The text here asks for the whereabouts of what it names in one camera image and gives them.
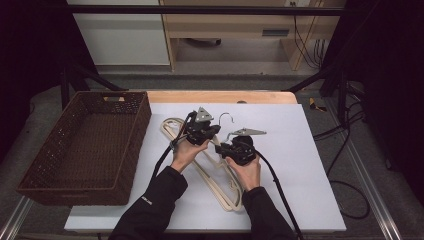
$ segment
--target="person's right hand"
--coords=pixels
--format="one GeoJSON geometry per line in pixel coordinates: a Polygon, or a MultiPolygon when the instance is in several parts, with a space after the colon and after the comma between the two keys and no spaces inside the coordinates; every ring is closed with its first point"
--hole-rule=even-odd
{"type": "Polygon", "coordinates": [[[256,158],[250,163],[240,166],[234,162],[230,157],[226,157],[228,165],[236,172],[240,184],[243,186],[246,192],[253,188],[259,187],[261,184],[261,164],[259,163],[259,156],[256,154],[256,158]]]}

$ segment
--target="person's left hand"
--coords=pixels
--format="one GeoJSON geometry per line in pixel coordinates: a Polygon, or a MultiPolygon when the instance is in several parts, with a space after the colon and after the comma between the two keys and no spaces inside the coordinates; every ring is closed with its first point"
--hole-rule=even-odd
{"type": "Polygon", "coordinates": [[[178,172],[182,172],[191,162],[194,161],[196,155],[208,148],[209,140],[206,140],[202,145],[193,145],[187,141],[182,140],[178,143],[176,152],[174,152],[174,160],[171,167],[178,172]]]}

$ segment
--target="metal hook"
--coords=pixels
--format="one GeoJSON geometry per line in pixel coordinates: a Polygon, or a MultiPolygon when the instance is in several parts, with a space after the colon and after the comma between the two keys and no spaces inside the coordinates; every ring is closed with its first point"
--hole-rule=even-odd
{"type": "Polygon", "coordinates": [[[221,126],[221,117],[222,117],[223,115],[225,115],[225,114],[230,115],[230,117],[231,117],[231,122],[232,122],[232,123],[234,123],[233,116],[231,116],[231,114],[229,114],[229,113],[225,112],[225,113],[223,113],[223,114],[221,114],[221,115],[219,116],[219,121],[218,121],[218,125],[219,125],[219,126],[221,126]]]}

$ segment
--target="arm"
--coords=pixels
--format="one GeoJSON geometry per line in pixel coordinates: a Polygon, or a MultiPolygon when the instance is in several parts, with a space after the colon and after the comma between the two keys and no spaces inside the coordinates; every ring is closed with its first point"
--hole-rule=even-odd
{"type": "Polygon", "coordinates": [[[296,239],[265,188],[260,187],[259,156],[245,166],[237,165],[229,157],[226,160],[245,190],[242,200],[252,224],[252,239],[296,239]]]}
{"type": "Polygon", "coordinates": [[[175,201],[187,189],[187,181],[181,172],[208,141],[193,146],[187,140],[178,144],[171,166],[151,182],[146,192],[122,215],[109,239],[158,239],[169,224],[175,201]]]}

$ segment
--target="white cabinet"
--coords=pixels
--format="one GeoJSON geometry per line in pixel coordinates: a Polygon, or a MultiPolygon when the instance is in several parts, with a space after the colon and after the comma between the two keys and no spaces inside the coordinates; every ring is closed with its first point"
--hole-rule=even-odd
{"type": "MultiPolygon", "coordinates": [[[[68,0],[69,4],[158,5],[156,0],[68,0]]],[[[169,65],[162,17],[74,14],[96,65],[169,65]]]]}

